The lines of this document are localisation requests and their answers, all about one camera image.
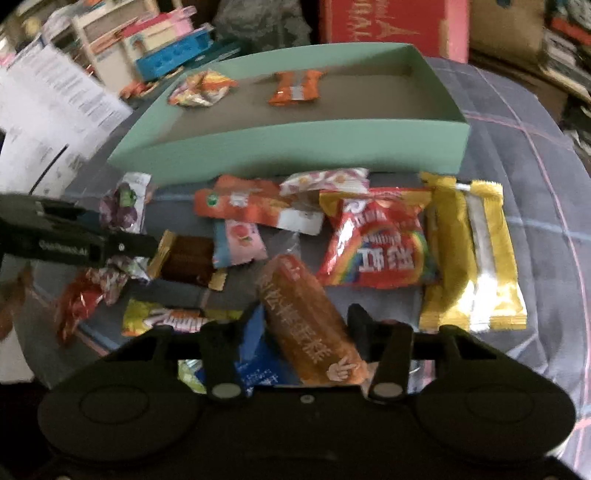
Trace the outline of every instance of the red box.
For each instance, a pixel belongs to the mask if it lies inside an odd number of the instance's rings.
[[[423,55],[466,63],[469,0],[322,0],[325,43],[412,43]]]
[[[550,22],[552,30],[566,35],[568,38],[579,42],[581,45],[591,45],[591,34],[578,25],[568,23],[560,17],[554,17]]]

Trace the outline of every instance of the yellow snack packet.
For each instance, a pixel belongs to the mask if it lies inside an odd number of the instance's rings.
[[[426,211],[427,243],[441,282],[425,290],[419,327],[436,330],[522,329],[527,311],[503,213],[500,184],[421,174],[433,189]]]
[[[170,325],[178,332],[198,332],[212,320],[238,320],[240,310],[201,310],[168,308],[159,303],[130,299],[123,316],[123,335],[138,336],[156,325]]]

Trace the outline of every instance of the rainbow logo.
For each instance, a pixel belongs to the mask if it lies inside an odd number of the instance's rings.
[[[343,285],[356,283],[359,280],[359,267],[363,263],[363,256],[359,254],[360,248],[372,248],[370,242],[364,242],[363,237],[366,235],[373,235],[378,233],[397,233],[391,228],[384,228],[383,225],[376,225],[368,229],[363,235],[357,235],[355,238],[345,245],[343,253],[338,257],[335,266],[326,278],[325,285]],[[407,272],[407,278],[401,280],[403,285],[413,285],[422,280],[423,274],[426,273],[429,277],[431,268],[424,272],[426,264],[430,267],[430,261],[426,259],[427,255],[427,241],[422,232],[411,231],[403,232],[402,235],[410,237],[413,245],[413,260],[414,269]]]

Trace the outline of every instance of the blue plastic tray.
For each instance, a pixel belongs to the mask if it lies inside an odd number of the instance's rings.
[[[135,64],[144,81],[149,82],[172,72],[207,50],[212,44],[209,32],[205,29],[198,30],[161,50],[146,55]]]

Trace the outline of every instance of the paper document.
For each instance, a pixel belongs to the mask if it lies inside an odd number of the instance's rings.
[[[35,194],[56,197],[132,109],[49,45],[0,70],[0,192],[28,192],[56,155]]]

